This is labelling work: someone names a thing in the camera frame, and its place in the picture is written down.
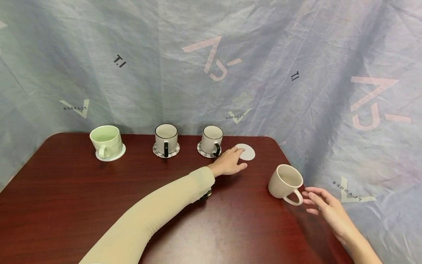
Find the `backdrop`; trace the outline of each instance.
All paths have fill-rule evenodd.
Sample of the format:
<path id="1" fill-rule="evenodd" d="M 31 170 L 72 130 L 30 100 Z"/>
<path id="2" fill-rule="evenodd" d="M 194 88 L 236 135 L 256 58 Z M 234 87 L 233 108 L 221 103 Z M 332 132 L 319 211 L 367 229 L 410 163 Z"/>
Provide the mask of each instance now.
<path id="1" fill-rule="evenodd" d="M 274 138 L 384 263 L 422 259 L 422 5 L 0 0 L 0 190 L 49 136 Z"/>

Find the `pink logo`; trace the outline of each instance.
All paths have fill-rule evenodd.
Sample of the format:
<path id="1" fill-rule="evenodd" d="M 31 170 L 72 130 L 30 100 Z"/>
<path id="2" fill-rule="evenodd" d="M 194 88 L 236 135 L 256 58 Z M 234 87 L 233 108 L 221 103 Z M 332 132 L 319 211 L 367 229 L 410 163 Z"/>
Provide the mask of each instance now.
<path id="1" fill-rule="evenodd" d="M 221 36 L 218 36 L 218 37 L 215 37 L 215 38 L 212 38 L 212 39 L 208 39 L 206 41 L 197 42 L 195 44 L 183 47 L 182 50 L 185 53 L 190 53 L 190 52 L 193 52 L 193 51 L 198 50 L 198 49 L 203 49 L 203 48 L 212 46 L 211 51 L 210 51 L 210 55 L 208 56 L 208 60 L 207 60 L 207 63 L 205 64 L 205 69 L 204 69 L 204 72 L 206 74 L 208 74 L 210 67 L 211 67 L 211 64 L 214 60 L 215 53 L 217 52 L 218 44 L 220 44 L 220 40 L 221 40 Z M 241 59 L 235 59 L 235 60 L 232 60 L 230 62 L 227 62 L 226 65 L 227 65 L 227 67 L 230 67 L 230 66 L 236 65 L 236 64 L 241 63 L 241 62 L 242 62 Z M 220 68 L 220 70 L 222 71 L 222 74 L 219 77 L 217 77 L 213 73 L 211 73 L 210 77 L 214 81 L 219 82 L 227 76 L 227 69 L 219 59 L 217 59 L 217 61 L 215 63 L 217 64 L 218 68 Z"/>
<path id="2" fill-rule="evenodd" d="M 365 105 L 367 102 L 378 97 L 388 88 L 395 85 L 399 80 L 353 76 L 350 81 L 353 83 L 373 84 L 373 85 L 378 86 L 375 90 L 373 90 L 369 94 L 362 97 L 358 102 L 352 104 L 352 106 L 350 107 L 350 111 L 354 112 L 358 110 L 359 108 L 361 108 L 363 105 Z M 372 124 L 367 125 L 367 126 L 361 125 L 359 122 L 359 115 L 356 114 L 352 117 L 353 126 L 363 131 L 373 130 L 377 128 L 379 124 L 381 123 L 381 118 L 379 115 L 379 109 L 378 109 L 377 103 L 374 103 L 371 105 L 371 114 L 372 114 Z M 400 115 L 385 114 L 385 119 L 388 121 L 401 122 L 401 123 L 406 123 L 406 124 L 412 123 L 412 119 L 410 117 L 404 117 Z"/>

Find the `beige sleeve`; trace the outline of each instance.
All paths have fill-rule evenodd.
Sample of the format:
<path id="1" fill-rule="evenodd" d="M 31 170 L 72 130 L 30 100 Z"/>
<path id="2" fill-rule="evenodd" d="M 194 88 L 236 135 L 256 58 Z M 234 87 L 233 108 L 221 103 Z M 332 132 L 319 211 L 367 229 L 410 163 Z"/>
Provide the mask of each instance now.
<path id="1" fill-rule="evenodd" d="M 152 235 L 214 184 L 208 167 L 147 195 L 127 210 L 79 264 L 137 264 Z"/>

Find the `forearm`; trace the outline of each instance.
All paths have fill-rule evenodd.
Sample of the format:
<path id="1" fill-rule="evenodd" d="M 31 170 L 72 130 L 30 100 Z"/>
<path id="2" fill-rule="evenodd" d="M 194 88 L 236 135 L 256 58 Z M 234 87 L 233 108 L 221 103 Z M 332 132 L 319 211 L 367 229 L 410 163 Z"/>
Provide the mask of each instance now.
<path id="1" fill-rule="evenodd" d="M 346 246 L 355 264 L 382 264 L 369 242 L 359 232 L 348 239 Z"/>
<path id="2" fill-rule="evenodd" d="M 79 264 L 137 264 L 152 235 L 214 182 L 213 172 L 203 167 L 149 194 L 126 211 Z"/>

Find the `v logo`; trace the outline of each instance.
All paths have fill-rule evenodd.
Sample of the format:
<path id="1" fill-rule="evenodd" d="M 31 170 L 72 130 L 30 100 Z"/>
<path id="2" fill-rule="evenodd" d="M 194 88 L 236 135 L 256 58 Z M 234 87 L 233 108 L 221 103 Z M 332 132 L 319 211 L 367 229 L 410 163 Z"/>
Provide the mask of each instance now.
<path id="1" fill-rule="evenodd" d="M 88 115 L 88 106 L 89 106 L 89 99 L 85 99 L 84 100 L 84 106 L 83 106 L 82 112 L 79 111 L 79 110 L 76 110 L 70 103 L 66 102 L 65 100 L 61 100 L 60 102 L 62 104 L 64 104 L 65 106 L 67 106 L 67 107 L 72 107 L 73 110 L 76 113 L 80 114 L 83 118 L 86 118 L 87 117 L 87 115 Z"/>
<path id="2" fill-rule="evenodd" d="M 347 189 L 347 179 L 341 177 L 341 186 Z M 341 192 L 341 202 L 342 203 L 353 203 L 353 202 L 366 202 L 366 201 L 376 201 L 376 198 L 373 196 L 365 196 L 365 197 L 347 197 L 347 193 L 344 191 Z"/>
<path id="3" fill-rule="evenodd" d="M 228 112 L 229 113 L 229 115 L 231 116 L 231 118 L 233 119 L 233 121 L 236 123 L 236 125 L 240 122 L 240 121 L 242 121 L 242 119 L 249 113 L 249 111 L 251 110 L 252 108 L 249 108 L 248 110 L 246 110 L 244 113 L 243 113 L 243 115 L 241 115 L 241 117 L 239 118 L 239 119 L 237 119 L 236 117 L 235 117 L 235 115 L 233 114 L 233 112 Z"/>
<path id="4" fill-rule="evenodd" d="M 358 102 L 354 103 L 350 107 L 350 111 L 353 112 L 354 110 L 359 109 L 361 106 L 374 99 L 378 95 L 382 94 L 388 88 L 395 85 L 399 80 L 352 76 L 352 79 L 350 81 L 354 83 L 378 85 L 378 88 L 364 96 L 362 99 L 360 99 Z"/>

